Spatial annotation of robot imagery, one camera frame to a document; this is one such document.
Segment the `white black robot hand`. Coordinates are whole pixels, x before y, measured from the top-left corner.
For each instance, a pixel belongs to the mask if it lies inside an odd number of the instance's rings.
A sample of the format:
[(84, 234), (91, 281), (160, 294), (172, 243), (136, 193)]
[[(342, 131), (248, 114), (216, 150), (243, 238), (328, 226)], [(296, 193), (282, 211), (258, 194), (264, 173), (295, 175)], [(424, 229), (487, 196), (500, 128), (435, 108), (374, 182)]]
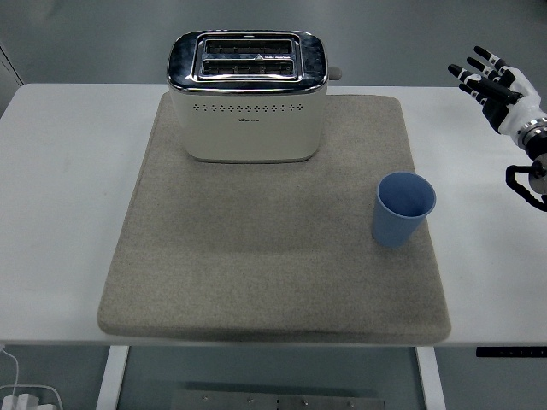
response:
[(473, 51), (479, 57), (467, 59), (471, 71), (450, 64), (449, 72), (460, 81), (458, 88), (482, 107), (491, 128), (522, 146), (525, 125), (546, 116), (540, 95), (523, 72), (503, 58), (479, 46)]

